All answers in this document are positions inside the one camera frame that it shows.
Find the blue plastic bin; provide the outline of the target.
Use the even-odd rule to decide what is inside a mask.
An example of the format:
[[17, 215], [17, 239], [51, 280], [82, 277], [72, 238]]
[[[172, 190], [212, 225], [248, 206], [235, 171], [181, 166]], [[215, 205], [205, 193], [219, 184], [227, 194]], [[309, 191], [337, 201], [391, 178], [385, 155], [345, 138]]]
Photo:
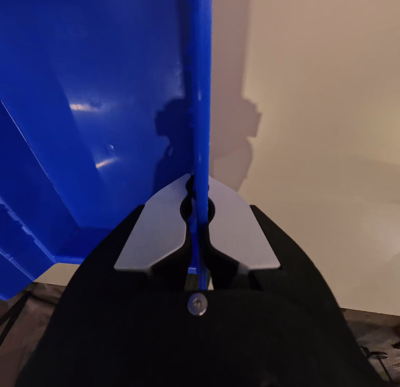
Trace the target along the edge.
[[1, 299], [193, 172], [212, 0], [1, 0]]

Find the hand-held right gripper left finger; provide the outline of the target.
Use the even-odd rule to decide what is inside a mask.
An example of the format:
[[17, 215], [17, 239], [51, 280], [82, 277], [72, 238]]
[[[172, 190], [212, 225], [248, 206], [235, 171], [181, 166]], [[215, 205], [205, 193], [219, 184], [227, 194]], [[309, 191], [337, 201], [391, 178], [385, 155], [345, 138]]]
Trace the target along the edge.
[[189, 197], [186, 185], [190, 177], [184, 174], [146, 202], [115, 262], [115, 270], [147, 273], [183, 247], [188, 227], [181, 206]]

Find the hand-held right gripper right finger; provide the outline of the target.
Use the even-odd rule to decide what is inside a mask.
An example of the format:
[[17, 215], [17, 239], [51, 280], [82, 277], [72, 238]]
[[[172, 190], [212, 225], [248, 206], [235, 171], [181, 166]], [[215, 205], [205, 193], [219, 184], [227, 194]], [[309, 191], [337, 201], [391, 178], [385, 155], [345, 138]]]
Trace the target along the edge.
[[208, 196], [214, 205], [209, 223], [212, 248], [238, 264], [238, 272], [280, 268], [271, 245], [250, 205], [233, 189], [209, 177]]

